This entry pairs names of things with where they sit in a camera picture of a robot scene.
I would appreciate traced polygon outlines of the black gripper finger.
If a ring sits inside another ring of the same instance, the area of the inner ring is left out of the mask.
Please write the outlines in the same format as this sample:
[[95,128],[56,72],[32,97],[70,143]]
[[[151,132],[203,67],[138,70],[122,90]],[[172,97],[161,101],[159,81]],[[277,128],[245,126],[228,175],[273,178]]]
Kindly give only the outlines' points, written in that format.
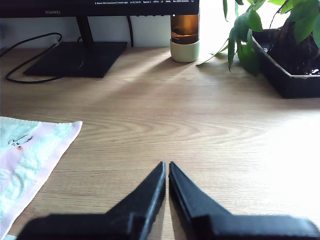
[[213,240],[211,216],[231,213],[204,193],[175,162],[169,163],[169,196],[188,240]]
[[107,213],[107,240],[145,240],[166,192],[166,164],[161,161],[129,195]]

